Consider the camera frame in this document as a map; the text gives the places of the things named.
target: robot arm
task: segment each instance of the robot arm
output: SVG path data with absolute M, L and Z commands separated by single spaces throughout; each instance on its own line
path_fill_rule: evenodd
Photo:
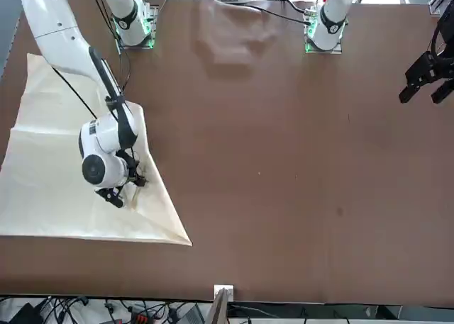
M 132 11 L 134 6 L 137 8 L 133 0 L 122 1 Z M 110 2 L 114 6 L 121 5 L 119 0 Z M 119 194 L 123 185 L 128 181 L 138 186 L 145 183 L 136 173 L 138 162 L 126 153 L 127 149 L 132 149 L 138 131 L 122 91 L 107 62 L 83 38 L 67 0 L 22 0 L 22 4 L 33 36 L 47 62 L 61 72 L 92 79 L 105 97 L 109 113 L 84 124 L 79 134 L 82 173 L 99 195 L 121 207 L 123 202 Z M 131 11 L 126 18 L 129 19 L 124 24 L 127 27 L 123 29 L 125 38 L 144 38 L 143 29 L 140 28 L 139 32 L 134 27 L 137 21 L 140 22 L 138 14 L 135 13 L 136 21 L 131 20 Z
M 342 26 L 353 0 L 326 0 L 319 9 L 317 6 L 317 26 L 310 39 L 320 50 L 335 48 L 341 38 Z
M 441 103 L 454 91 L 454 0 L 450 2 L 443 15 L 437 22 L 430 43 L 430 50 L 423 54 L 405 72 L 406 87 L 399 94 L 401 103 L 410 99 L 426 84 L 439 79 L 443 83 L 432 93 L 432 102 Z M 441 34 L 446 44 L 442 53 L 437 53 L 436 43 Z

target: beige fabric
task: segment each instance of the beige fabric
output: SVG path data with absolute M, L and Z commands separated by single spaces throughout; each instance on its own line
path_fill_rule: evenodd
M 129 103 L 140 135 L 134 147 L 148 180 L 127 184 L 116 208 L 85 182 L 79 129 L 92 119 L 41 57 L 28 54 L 28 80 L 0 171 L 0 235 L 33 235 L 191 245 L 151 157 L 143 110 Z M 106 111 L 96 84 L 65 74 L 96 114 Z

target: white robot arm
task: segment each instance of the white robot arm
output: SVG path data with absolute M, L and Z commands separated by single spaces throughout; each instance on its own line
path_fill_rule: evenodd
M 329 51 L 337 46 L 352 2 L 353 0 L 326 0 L 320 9 L 317 6 L 317 27 L 310 38 L 320 50 Z
M 125 44 L 135 45 L 147 37 L 141 1 L 106 1 Z M 79 134 L 82 173 L 96 193 L 122 207 L 120 192 L 124 184 L 145 184 L 136 171 L 138 162 L 126 153 L 132 150 L 138 131 L 122 91 L 107 62 L 83 38 L 67 0 L 22 0 L 22 4 L 47 62 L 58 71 L 94 80 L 105 96 L 109 113 L 84 124 Z

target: brown table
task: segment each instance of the brown table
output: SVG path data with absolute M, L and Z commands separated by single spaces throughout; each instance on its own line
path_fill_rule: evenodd
M 82 33 L 118 70 L 93 0 Z M 298 16 L 279 2 L 262 3 Z M 342 55 L 305 55 L 302 26 L 169 0 L 127 98 L 193 247 L 0 239 L 0 293 L 454 305 L 454 99 L 408 105 L 426 6 L 353 6 Z M 22 18 L 0 85 L 0 153 L 39 53 Z

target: white cloth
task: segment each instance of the white cloth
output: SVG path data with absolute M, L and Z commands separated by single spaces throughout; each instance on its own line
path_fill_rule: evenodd
M 82 176 L 77 139 L 91 114 L 43 57 L 28 54 L 27 62 L 27 85 L 0 171 L 0 235 L 191 245 L 151 157 L 142 108 L 128 102 L 139 129 L 134 151 L 148 183 L 138 189 L 127 184 L 130 199 L 117 208 Z M 65 78 L 97 115 L 106 112 L 94 82 Z

